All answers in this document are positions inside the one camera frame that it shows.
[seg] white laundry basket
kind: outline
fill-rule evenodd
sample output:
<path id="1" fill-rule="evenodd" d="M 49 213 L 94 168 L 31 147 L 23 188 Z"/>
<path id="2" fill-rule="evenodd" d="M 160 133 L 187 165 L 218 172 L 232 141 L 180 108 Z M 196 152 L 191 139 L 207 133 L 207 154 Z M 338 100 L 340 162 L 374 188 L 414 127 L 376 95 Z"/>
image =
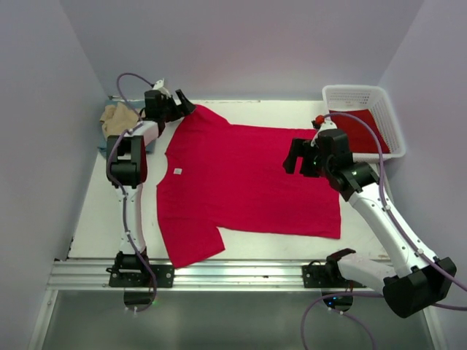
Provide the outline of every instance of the white laundry basket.
<path id="1" fill-rule="evenodd" d="M 401 128 L 383 89 L 370 85 L 327 85 L 323 88 L 323 99 L 328 111 L 351 112 L 369 109 L 390 150 L 390 154 L 383 155 L 383 159 L 405 155 L 406 145 Z M 355 161 L 369 163 L 376 163 L 379 159 L 377 153 L 354 153 L 353 157 Z"/>

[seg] white wall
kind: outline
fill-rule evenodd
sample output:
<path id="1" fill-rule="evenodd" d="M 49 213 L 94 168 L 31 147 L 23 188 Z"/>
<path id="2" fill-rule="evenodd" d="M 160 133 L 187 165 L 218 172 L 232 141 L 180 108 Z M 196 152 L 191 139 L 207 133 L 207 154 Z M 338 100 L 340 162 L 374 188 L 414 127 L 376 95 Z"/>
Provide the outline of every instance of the white wall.
<path id="1" fill-rule="evenodd" d="M 320 98 L 376 85 L 422 0 L 61 0 L 107 94 L 135 71 L 191 98 Z M 142 96 L 133 79 L 125 91 Z"/>
<path id="2" fill-rule="evenodd" d="M 380 85 L 408 152 L 388 167 L 396 204 L 467 282 L 467 1 L 426 0 Z M 453 286 L 447 302 L 467 306 Z M 450 349 L 464 349 L 467 313 L 439 312 Z"/>
<path id="3" fill-rule="evenodd" d="M 0 1 L 1 349 L 27 347 L 67 252 L 104 99 L 58 1 Z"/>

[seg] table surface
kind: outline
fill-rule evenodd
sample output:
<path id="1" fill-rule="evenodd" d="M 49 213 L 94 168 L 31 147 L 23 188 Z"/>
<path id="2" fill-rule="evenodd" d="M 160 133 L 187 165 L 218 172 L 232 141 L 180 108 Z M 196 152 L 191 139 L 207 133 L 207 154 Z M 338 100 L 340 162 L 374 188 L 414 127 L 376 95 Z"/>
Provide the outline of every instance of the table surface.
<path id="1" fill-rule="evenodd" d="M 222 115 L 232 124 L 275 128 L 310 128 L 311 120 L 326 112 L 323 101 L 193 101 Z M 143 233 L 149 258 L 166 259 L 156 218 L 155 191 L 167 169 L 164 155 L 180 121 L 169 123 L 147 156 L 148 178 L 142 194 Z M 220 227 L 225 251 L 211 259 L 222 260 L 312 260 L 325 259 L 343 248 L 353 248 L 371 259 L 388 259 L 387 253 L 359 213 L 340 200 L 341 238 L 251 233 Z M 70 259 L 113 259 L 122 230 L 117 193 L 105 174 L 105 159 L 97 154 L 80 220 L 69 251 Z"/>

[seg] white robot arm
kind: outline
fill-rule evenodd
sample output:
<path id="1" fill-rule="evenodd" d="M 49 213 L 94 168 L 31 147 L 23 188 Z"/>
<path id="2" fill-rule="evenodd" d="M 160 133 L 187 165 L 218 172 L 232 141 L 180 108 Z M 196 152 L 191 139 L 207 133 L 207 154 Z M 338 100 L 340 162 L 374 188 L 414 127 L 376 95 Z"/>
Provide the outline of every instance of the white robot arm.
<path id="1" fill-rule="evenodd" d="M 181 90 L 176 93 L 180 104 L 176 104 L 164 86 L 164 80 L 157 81 L 152 90 L 144 93 L 145 118 L 124 135 L 107 139 L 107 178 L 117 191 L 123 220 L 120 249 L 114 265 L 107 269 L 111 273 L 111 287 L 147 287 L 154 284 L 151 279 L 157 279 L 160 287 L 171 287 L 173 267 L 151 265 L 147 259 L 141 195 L 147 178 L 146 146 L 162 134 L 167 122 L 187 116 L 196 108 Z M 165 276 L 171 277 L 165 280 L 164 286 L 161 279 Z M 146 299 L 130 300 L 130 293 L 125 293 L 124 298 L 126 305 L 150 303 Z"/>
<path id="2" fill-rule="evenodd" d="M 385 201 L 382 201 L 379 177 L 369 164 L 353 161 L 344 131 L 338 129 L 329 117 L 318 117 L 313 124 L 319 131 L 312 140 L 293 140 L 283 164 L 285 170 L 292 174 L 297 157 L 301 157 L 301 174 L 325 177 L 330 186 L 339 191 L 345 201 L 365 219 L 393 264 L 388 266 L 361 257 L 352 249 L 344 249 L 328 257 L 326 271 L 329 276 L 332 279 L 357 281 L 381 293 L 389 307 L 403 318 L 444 299 L 451 281 L 436 271 L 432 264 L 454 276 L 454 263 L 448 257 L 440 260 L 417 237 L 385 191 L 382 192 Z M 395 226 L 389 211 L 410 241 L 416 243 L 417 249 Z M 428 257 L 432 264 L 421 254 Z"/>

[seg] t-shirt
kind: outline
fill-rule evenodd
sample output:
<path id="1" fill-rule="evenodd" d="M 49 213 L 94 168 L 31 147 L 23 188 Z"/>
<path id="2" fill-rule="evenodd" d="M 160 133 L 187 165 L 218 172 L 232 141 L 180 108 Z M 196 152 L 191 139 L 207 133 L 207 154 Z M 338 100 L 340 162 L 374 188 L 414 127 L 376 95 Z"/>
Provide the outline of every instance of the t-shirt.
<path id="1" fill-rule="evenodd" d="M 326 179 L 282 167 L 292 139 L 315 132 L 232 125 L 197 106 L 174 133 L 157 188 L 158 223 L 174 267 L 223 251 L 218 227 L 340 238 L 337 191 Z"/>

